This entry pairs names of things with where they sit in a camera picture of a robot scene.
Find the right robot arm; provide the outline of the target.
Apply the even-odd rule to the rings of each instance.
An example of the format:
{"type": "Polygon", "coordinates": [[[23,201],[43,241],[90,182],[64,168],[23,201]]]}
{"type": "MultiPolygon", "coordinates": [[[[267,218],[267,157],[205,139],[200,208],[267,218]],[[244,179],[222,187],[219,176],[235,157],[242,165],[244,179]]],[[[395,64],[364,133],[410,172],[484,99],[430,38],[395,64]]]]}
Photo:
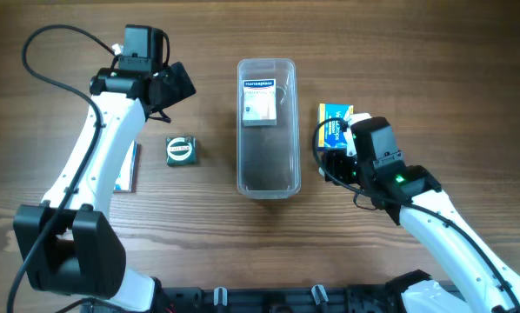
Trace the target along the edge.
{"type": "Polygon", "coordinates": [[[345,150],[313,157],[323,176],[415,237],[457,288],[454,296],[421,270],[387,283],[390,305],[401,312],[520,312],[520,276],[503,262],[457,212],[442,185],[421,165],[406,165],[384,117],[367,113],[332,117],[345,150]]]}

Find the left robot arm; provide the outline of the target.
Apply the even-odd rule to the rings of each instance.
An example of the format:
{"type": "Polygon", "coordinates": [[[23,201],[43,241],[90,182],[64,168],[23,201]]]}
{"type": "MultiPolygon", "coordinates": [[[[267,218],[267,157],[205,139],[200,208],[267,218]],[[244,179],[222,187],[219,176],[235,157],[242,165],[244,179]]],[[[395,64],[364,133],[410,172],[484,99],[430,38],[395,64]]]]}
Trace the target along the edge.
{"type": "Polygon", "coordinates": [[[21,205],[13,230],[23,262],[10,287],[13,310],[20,282],[34,290],[76,296],[118,312],[171,312],[173,302],[152,276],[128,267],[110,226],[109,209],[129,147],[149,120],[167,122],[165,110],[195,87],[181,63],[170,61],[160,29],[129,24],[83,94],[89,111],[59,178],[37,205],[21,205]]]}

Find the white Hansaplast plaster box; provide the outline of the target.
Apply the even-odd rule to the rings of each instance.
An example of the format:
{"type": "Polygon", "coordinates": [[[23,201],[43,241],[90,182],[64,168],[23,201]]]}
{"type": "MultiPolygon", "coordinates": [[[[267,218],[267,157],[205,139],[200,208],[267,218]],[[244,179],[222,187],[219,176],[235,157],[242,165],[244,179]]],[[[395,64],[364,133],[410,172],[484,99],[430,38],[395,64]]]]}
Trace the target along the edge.
{"type": "Polygon", "coordinates": [[[277,88],[275,79],[243,81],[243,125],[277,124],[277,88]]]}

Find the blue VapoDrops lozenge box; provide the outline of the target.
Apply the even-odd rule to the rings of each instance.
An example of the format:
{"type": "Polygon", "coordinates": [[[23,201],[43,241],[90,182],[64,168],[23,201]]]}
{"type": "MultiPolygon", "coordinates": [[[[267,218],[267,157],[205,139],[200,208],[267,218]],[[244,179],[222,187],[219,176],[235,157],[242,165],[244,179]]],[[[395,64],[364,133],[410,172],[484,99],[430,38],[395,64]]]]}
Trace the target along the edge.
{"type": "MultiPolygon", "coordinates": [[[[320,103],[318,105],[317,121],[321,123],[333,117],[345,118],[353,113],[354,106],[352,104],[320,103]]],[[[318,131],[318,151],[345,150],[346,145],[346,140],[338,122],[328,122],[318,131]]]]}

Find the clear plastic container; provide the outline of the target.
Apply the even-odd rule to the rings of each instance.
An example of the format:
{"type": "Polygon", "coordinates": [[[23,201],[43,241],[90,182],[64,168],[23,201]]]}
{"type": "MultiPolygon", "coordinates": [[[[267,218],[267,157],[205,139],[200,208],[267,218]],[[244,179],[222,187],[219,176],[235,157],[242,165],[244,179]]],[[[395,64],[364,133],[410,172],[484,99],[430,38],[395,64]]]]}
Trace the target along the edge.
{"type": "Polygon", "coordinates": [[[289,198],[301,188],[297,73],[288,58],[250,58],[237,66],[237,188],[256,200],[289,198]],[[243,125],[243,81],[258,79],[276,80],[276,125],[243,125]]]}

